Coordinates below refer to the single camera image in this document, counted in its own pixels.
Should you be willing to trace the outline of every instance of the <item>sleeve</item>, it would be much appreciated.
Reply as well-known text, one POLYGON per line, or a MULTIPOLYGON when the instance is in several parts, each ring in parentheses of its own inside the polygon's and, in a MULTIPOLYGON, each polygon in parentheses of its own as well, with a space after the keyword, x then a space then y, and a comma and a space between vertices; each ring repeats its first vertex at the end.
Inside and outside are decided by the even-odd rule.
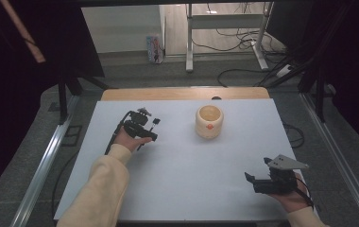
POLYGON ((125 164, 131 152, 113 144, 108 155, 94 161, 88 182, 59 220, 59 227, 115 226, 129 180, 125 164))
POLYGON ((312 207, 306 207, 287 215, 292 227, 326 227, 318 216, 313 213, 312 207))

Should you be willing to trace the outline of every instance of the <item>cup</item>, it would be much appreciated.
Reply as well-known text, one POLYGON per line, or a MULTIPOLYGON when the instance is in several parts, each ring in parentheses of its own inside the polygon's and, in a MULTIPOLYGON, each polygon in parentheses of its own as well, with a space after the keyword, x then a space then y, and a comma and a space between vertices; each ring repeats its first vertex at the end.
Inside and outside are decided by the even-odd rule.
POLYGON ((206 139, 215 138, 223 125, 224 113, 214 105, 202 106, 197 110, 195 130, 206 139))

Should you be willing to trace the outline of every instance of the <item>white table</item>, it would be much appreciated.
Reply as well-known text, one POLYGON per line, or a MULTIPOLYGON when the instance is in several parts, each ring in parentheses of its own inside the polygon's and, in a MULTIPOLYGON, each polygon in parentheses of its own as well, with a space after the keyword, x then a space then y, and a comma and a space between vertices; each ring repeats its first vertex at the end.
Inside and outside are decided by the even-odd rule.
POLYGON ((97 103, 55 218, 71 204, 104 154, 127 111, 146 107, 161 123, 156 142, 128 162, 130 182, 121 221, 258 221, 285 219, 281 206, 256 194, 244 172, 268 179, 263 158, 295 159, 272 99, 100 101, 97 103), (214 104, 225 115, 221 134, 205 140, 195 133, 198 107, 214 104))

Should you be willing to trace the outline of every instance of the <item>black cable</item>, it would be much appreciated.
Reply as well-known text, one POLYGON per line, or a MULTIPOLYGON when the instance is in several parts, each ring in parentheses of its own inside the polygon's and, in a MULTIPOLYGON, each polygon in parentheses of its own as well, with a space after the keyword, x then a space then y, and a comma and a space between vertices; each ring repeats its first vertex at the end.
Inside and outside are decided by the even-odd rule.
POLYGON ((77 156, 77 154, 79 154, 79 150, 77 152, 75 152, 71 158, 64 164, 64 166, 62 167, 60 173, 59 173, 59 176, 58 178, 56 179, 56 183, 55 183, 55 186, 53 188, 53 192, 52 192, 52 220, 53 220, 53 223, 55 224, 55 226, 57 226, 57 221, 54 220, 54 216, 56 215, 56 211, 55 211, 55 196, 56 196, 56 190, 57 190, 57 186, 59 184, 59 181, 60 181, 60 177, 62 175, 62 173, 64 172, 65 168, 68 166, 68 164, 70 164, 70 162, 77 156))
POLYGON ((232 48, 230 48, 230 49, 217 49, 217 48, 214 48, 214 47, 211 47, 211 46, 208 46, 208 45, 197 44, 197 43, 195 43, 194 39, 192 39, 192 43, 194 43, 194 45, 197 45, 197 46, 200 46, 200 47, 209 48, 209 49, 216 50, 216 51, 221 51, 221 52, 226 52, 226 51, 231 51, 231 50, 233 50, 233 49, 236 49, 236 48, 239 47, 242 43, 245 43, 245 42, 248 42, 248 41, 249 41, 249 40, 242 41, 242 42, 240 42, 237 46, 232 47, 232 48))
POLYGON ((312 201, 312 194, 310 193, 309 187, 301 179, 299 179, 299 178, 293 178, 293 179, 296 179, 297 181, 301 182, 306 187, 306 190, 307 190, 309 196, 306 195, 306 193, 302 192, 297 187, 294 188, 295 192, 298 193, 300 196, 302 196, 306 200, 306 203, 307 203, 308 206, 312 206, 312 209, 315 209, 315 205, 314 205, 314 203, 312 201))
POLYGON ((314 65, 314 63, 315 63, 315 58, 311 58, 310 60, 306 61, 305 63, 294 67, 290 72, 283 75, 282 77, 270 82, 270 84, 268 84, 268 85, 265 85, 265 88, 273 88, 273 87, 276 87, 276 86, 282 84, 283 82, 291 79, 292 77, 303 73, 303 71, 312 67, 314 65))
POLYGON ((236 34, 224 34, 224 33, 219 32, 219 31, 218 31, 218 29, 216 29, 217 33, 218 33, 219 35, 222 35, 222 36, 238 36, 238 35, 246 35, 246 34, 248 34, 247 32, 244 32, 244 33, 238 33, 238 32, 239 32, 239 30, 240 30, 240 28, 238 28, 237 33, 236 33, 236 34))
POLYGON ((186 14, 186 19, 189 18, 189 15, 188 15, 188 7, 187 7, 188 4, 185 4, 185 14, 186 14))
POLYGON ((264 87, 265 82, 273 76, 273 72, 277 72, 281 68, 283 68, 287 63, 292 61, 293 59, 290 59, 288 56, 285 56, 280 62, 278 62, 273 69, 271 69, 265 77, 258 83, 254 85, 254 87, 264 87))
POLYGON ((110 148, 112 143, 114 143, 115 137, 117 136, 118 132, 120 131, 121 127, 124 126, 124 121, 126 120, 126 118, 133 114, 132 111, 127 112, 127 114, 124 115, 123 119, 120 121, 120 123, 117 125, 117 128, 115 128, 115 131, 112 133, 111 139, 109 144, 106 147, 106 151, 105 151, 105 155, 109 154, 110 148))
POLYGON ((238 8, 233 12, 235 13, 239 8, 241 8, 242 3, 239 3, 238 8))
POLYGON ((212 11, 210 10, 210 5, 209 5, 209 3, 207 4, 207 9, 209 9, 209 14, 212 14, 212 11))
POLYGON ((264 53, 264 57, 265 57, 265 60, 266 60, 266 61, 268 61, 268 62, 270 62, 270 63, 273 63, 273 64, 278 64, 278 63, 280 63, 281 61, 273 61, 273 60, 271 60, 268 56, 277 56, 277 57, 282 56, 282 57, 286 57, 286 54, 285 54, 285 53, 277 53, 277 54, 265 54, 265 53, 264 53))
POLYGON ((223 82, 221 82, 220 79, 225 73, 232 72, 232 71, 241 71, 241 72, 250 72, 250 73, 265 73, 264 71, 255 71, 255 70, 248 70, 248 69, 228 69, 228 70, 224 70, 217 76, 217 82, 221 86, 227 88, 228 86, 226 84, 224 84, 223 82))
POLYGON ((290 143, 294 143, 294 142, 301 141, 300 143, 298 143, 298 144, 295 145, 295 146, 292 146, 292 145, 291 145, 291 148, 300 148, 300 147, 302 147, 303 144, 304 144, 304 141, 305 141, 305 137, 304 137, 303 131, 302 131, 301 129, 299 129, 299 128, 295 127, 295 126, 292 126, 292 125, 290 125, 290 124, 287 124, 287 123, 285 123, 285 122, 283 122, 283 121, 282 121, 282 125, 283 125, 283 127, 287 130, 286 133, 288 133, 289 130, 294 130, 294 131, 296 131, 296 132, 299 134, 299 136, 300 136, 300 138, 298 138, 298 139, 290 140, 290 141, 289 141, 290 143))

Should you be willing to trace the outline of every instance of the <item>gray floor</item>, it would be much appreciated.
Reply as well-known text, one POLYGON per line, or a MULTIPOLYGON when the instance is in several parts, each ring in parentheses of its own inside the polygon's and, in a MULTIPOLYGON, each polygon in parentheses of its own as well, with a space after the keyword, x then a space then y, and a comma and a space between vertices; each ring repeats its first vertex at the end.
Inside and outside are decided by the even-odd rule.
MULTIPOLYGON (((200 56, 196 58, 195 72, 187 74, 182 58, 168 58, 163 64, 150 64, 136 53, 128 53, 115 59, 114 55, 101 56, 106 77, 100 79, 119 88, 130 87, 188 87, 217 86, 216 76, 230 68, 259 69, 252 55, 200 56)), ((252 86, 264 74, 236 72, 223 78, 229 86, 252 86)), ((359 207, 347 188, 333 157, 319 135, 312 118, 301 102, 296 89, 299 78, 294 78, 280 87, 269 90, 275 100, 282 119, 304 132, 305 144, 294 149, 297 158, 311 166, 303 172, 320 217, 331 226, 359 226, 359 207)), ((48 174, 43 190, 36 202, 27 226, 53 226, 51 198, 59 173, 64 164, 80 148, 94 105, 102 90, 91 83, 81 81, 85 91, 80 97, 71 123, 72 131, 80 126, 78 138, 66 137, 55 162, 48 174)), ((25 140, 17 150, 14 159, 0 178, 0 226, 8 226, 17 211, 32 176, 42 159, 47 144, 57 127, 60 116, 52 107, 58 104, 57 88, 43 93, 42 106, 25 140)), ((334 138, 342 149, 350 167, 359 179, 359 136, 340 116, 331 99, 325 101, 325 117, 334 138)), ((56 189, 59 201, 69 178, 74 161, 62 173, 56 189)), ((278 222, 258 223, 258 226, 278 226, 278 222)))

